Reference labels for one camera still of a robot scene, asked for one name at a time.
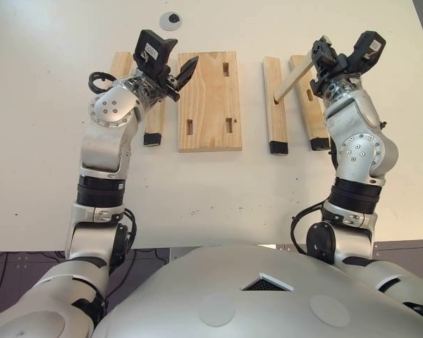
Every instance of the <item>white table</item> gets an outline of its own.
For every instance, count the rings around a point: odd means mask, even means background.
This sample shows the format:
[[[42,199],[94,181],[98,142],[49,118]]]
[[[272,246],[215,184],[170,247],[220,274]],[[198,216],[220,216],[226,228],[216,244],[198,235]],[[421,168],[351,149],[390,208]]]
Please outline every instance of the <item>white table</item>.
[[[159,17],[177,11],[175,32]],[[360,33],[387,46],[364,77],[385,133],[400,149],[377,212],[376,240],[423,239],[423,31],[412,1],[0,1],[0,250],[60,250],[76,196],[80,143],[92,93],[87,77],[133,51],[141,29],[186,51],[236,50],[243,151],[179,154],[176,105],[162,145],[133,140],[125,193],[137,247],[288,243],[290,219],[325,198],[326,152],[309,150],[295,94],[286,97],[288,156],[269,153],[262,59],[304,54],[328,35],[350,53]],[[318,215],[305,219],[301,238]]]

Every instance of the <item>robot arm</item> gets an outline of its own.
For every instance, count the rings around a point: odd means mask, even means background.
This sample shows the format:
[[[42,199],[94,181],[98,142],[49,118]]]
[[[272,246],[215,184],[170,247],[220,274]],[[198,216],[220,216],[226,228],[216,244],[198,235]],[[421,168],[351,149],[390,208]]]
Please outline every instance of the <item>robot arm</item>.
[[[398,149],[382,133],[384,124],[360,75],[376,64],[385,44],[376,32],[365,32],[347,57],[337,56],[325,37],[314,43],[317,79],[310,84],[324,100],[336,179],[328,199],[315,208],[322,217],[307,233],[307,255],[334,264],[423,315],[423,280],[398,265],[371,259],[374,210]]]
[[[166,65],[177,40],[141,31],[133,58],[135,74],[113,82],[89,105],[91,118],[81,148],[77,200],[66,242],[66,262],[50,269],[22,298],[0,313],[2,337],[89,338],[106,315],[109,275],[125,259],[136,235],[133,213],[123,204],[130,144],[153,105],[171,97],[194,73],[197,58],[177,77]],[[121,224],[133,218],[132,230]]]

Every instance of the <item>wooden plank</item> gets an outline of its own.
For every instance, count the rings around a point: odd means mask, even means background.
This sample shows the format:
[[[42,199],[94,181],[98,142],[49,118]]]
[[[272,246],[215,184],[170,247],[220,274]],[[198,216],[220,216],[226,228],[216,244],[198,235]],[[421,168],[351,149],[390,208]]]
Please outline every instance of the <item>wooden plank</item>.
[[[292,55],[290,57],[290,69],[295,71],[296,67],[303,64],[303,55]],[[318,98],[313,95],[310,81],[313,79],[312,71],[305,73],[296,84],[301,106],[302,119],[304,120],[307,136],[310,140],[312,150],[330,149],[329,133],[324,124],[324,116]]]
[[[133,64],[133,57],[128,51],[117,51],[114,54],[113,63],[111,64],[110,74],[116,79],[125,77],[130,74]]]
[[[159,146],[164,124],[164,100],[157,102],[146,115],[144,145]]]
[[[265,56],[263,59],[266,121],[269,150],[272,154],[288,154],[287,119],[283,101],[276,104],[273,93],[282,82],[281,60]]]
[[[194,56],[199,56],[196,71],[180,93],[178,150],[241,150],[236,52],[179,54],[179,70]]]
[[[301,63],[293,69],[287,78],[277,87],[274,92],[274,101],[280,102],[283,97],[295,86],[296,82],[304,76],[307,71],[313,66],[312,50],[303,58]]]

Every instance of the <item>rectangular slot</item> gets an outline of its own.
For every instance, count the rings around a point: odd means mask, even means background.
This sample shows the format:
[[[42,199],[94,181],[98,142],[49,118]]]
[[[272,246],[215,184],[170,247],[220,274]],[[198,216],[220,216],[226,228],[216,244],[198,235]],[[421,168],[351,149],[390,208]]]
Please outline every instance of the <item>rectangular slot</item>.
[[[309,99],[310,102],[313,101],[313,94],[310,89],[307,90],[307,98]]]
[[[228,134],[232,134],[232,118],[227,118],[226,119],[226,132],[228,133]]]
[[[228,77],[228,62],[223,62],[224,77]]]
[[[186,135],[192,135],[192,120],[186,120]]]

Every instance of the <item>black rubber foot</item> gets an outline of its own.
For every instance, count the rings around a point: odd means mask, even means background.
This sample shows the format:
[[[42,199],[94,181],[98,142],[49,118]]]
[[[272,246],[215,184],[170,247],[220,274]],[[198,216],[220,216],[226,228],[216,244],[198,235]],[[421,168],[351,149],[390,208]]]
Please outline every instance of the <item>black rubber foot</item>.
[[[329,143],[329,138],[317,137],[310,140],[310,146],[312,150],[329,150],[331,144]]]
[[[153,134],[144,134],[144,141],[145,146],[159,146],[161,144],[161,134],[159,132],[155,132]]]
[[[287,155],[288,154],[288,143],[271,141],[269,142],[269,150],[271,154]]]

